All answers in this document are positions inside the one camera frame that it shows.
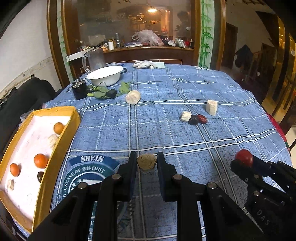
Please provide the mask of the glass mug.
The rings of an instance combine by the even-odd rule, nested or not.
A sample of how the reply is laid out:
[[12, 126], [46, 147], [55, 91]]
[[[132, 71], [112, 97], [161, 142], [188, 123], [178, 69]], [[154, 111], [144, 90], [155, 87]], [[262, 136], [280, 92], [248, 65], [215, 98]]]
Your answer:
[[102, 48], [95, 48], [82, 56], [82, 65], [87, 74], [106, 66]]

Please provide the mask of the yellow tray white lining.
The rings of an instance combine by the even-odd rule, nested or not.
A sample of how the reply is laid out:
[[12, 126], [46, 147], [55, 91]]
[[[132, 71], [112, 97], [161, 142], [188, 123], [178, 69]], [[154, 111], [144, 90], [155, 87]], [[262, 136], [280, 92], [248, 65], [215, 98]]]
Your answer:
[[62, 162], [80, 125], [73, 106], [33, 111], [1, 161], [1, 202], [32, 233], [50, 212]]

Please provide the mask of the dark date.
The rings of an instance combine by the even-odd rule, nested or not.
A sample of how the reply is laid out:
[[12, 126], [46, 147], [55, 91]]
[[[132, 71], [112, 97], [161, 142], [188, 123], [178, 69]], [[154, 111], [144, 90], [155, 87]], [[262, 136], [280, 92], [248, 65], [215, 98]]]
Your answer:
[[190, 119], [188, 120], [188, 124], [192, 126], [196, 126], [199, 123], [199, 118], [197, 115], [191, 115]]

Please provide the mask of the white enamel basin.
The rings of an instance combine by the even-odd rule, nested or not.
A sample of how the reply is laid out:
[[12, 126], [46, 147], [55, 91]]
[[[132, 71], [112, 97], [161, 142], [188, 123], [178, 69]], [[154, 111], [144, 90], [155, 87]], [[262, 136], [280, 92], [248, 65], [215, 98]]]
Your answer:
[[126, 73], [122, 66], [107, 66], [89, 73], [86, 78], [94, 86], [109, 87], [119, 81], [121, 73]]

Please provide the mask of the green leafy vegetable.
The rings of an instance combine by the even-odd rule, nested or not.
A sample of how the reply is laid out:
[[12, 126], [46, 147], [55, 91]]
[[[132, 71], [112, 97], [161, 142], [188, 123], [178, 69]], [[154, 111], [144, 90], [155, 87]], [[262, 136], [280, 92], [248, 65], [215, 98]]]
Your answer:
[[119, 89], [108, 89], [105, 82], [100, 83], [97, 86], [88, 86], [88, 97], [95, 97], [96, 99], [114, 99], [123, 94], [130, 92], [130, 84], [122, 82]]

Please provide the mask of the large orange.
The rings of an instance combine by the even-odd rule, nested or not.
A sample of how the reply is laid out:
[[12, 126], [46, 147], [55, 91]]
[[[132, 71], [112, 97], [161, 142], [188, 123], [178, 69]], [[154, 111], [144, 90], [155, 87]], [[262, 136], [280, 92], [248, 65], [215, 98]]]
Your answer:
[[49, 158], [44, 154], [36, 154], [36, 156], [34, 156], [34, 164], [37, 168], [46, 168], [48, 161]]

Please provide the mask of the white gloves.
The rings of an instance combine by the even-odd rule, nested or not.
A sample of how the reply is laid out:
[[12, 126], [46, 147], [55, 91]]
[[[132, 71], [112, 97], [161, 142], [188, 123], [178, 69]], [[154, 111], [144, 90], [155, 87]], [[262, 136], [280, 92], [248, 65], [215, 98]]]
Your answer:
[[135, 61], [133, 64], [133, 68], [137, 69], [164, 69], [165, 68], [165, 63], [164, 62], [154, 62], [154, 61]]

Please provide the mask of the black small box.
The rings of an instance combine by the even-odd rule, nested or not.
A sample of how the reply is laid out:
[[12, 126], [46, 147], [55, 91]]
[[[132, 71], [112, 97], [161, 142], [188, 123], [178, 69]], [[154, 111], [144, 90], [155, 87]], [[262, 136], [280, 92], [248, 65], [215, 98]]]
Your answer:
[[76, 81], [72, 83], [71, 90], [76, 100], [86, 98], [88, 94], [86, 81], [84, 79], [78, 78]]

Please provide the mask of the blue plaid tablecloth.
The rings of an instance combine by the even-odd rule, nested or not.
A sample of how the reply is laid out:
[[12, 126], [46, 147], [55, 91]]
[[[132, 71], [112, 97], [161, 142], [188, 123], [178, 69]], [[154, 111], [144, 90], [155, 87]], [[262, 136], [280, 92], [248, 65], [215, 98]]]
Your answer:
[[[57, 177], [52, 208], [80, 182], [94, 183], [111, 173], [103, 156], [123, 164], [131, 152], [163, 152], [178, 173], [200, 184], [215, 182], [241, 209], [247, 185], [230, 169], [237, 152], [246, 149], [265, 162], [292, 163], [265, 110], [226, 73], [173, 64], [164, 69], [124, 67], [120, 81], [141, 94], [136, 105], [124, 95], [76, 100], [69, 87], [45, 104], [73, 106], [81, 117]], [[206, 112], [207, 100], [217, 101], [215, 116]], [[201, 114], [208, 122], [189, 125], [180, 121], [183, 111]]]

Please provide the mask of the red date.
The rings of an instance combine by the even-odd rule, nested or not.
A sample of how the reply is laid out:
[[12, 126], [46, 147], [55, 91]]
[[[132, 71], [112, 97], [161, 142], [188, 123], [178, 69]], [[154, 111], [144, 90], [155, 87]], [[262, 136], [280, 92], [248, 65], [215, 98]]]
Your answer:
[[201, 114], [198, 114], [197, 118], [199, 120], [199, 123], [201, 123], [201, 124], [206, 124], [208, 122], [207, 118]]

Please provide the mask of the beige round cake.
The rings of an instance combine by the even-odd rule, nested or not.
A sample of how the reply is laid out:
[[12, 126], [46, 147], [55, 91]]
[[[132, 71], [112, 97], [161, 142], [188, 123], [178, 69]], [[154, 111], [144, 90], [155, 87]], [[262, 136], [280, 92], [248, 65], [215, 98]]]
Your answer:
[[137, 163], [140, 169], [143, 171], [152, 170], [157, 162], [156, 157], [153, 154], [142, 154], [137, 158]]

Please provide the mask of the small orange tangerine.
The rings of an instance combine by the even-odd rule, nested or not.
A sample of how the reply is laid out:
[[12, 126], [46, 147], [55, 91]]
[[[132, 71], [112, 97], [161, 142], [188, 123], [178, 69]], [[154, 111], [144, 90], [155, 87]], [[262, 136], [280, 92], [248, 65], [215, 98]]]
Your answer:
[[54, 124], [53, 130], [57, 135], [60, 135], [63, 132], [64, 125], [61, 122], [57, 122]]

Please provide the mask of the pink plastic bag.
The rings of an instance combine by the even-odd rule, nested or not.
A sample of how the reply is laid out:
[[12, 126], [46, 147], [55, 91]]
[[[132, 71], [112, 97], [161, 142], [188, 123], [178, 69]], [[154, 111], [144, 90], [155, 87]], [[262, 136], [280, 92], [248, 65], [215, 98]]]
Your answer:
[[164, 43], [161, 38], [152, 30], [142, 30], [132, 36], [132, 40], [149, 44], [150, 46], [163, 46]]

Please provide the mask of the wooden cabinet counter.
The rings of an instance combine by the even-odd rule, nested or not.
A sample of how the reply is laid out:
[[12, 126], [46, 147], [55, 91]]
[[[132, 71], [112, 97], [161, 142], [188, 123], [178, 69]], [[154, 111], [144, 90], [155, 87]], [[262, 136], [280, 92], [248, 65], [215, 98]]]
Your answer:
[[134, 63], [137, 60], [197, 66], [194, 49], [169, 46], [142, 46], [104, 51], [106, 63]]

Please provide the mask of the white food cube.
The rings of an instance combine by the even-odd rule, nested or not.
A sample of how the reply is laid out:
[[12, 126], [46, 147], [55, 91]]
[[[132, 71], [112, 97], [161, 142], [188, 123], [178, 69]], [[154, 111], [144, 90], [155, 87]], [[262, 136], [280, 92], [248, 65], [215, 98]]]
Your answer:
[[192, 114], [189, 111], [183, 111], [180, 117], [180, 121], [188, 122]]

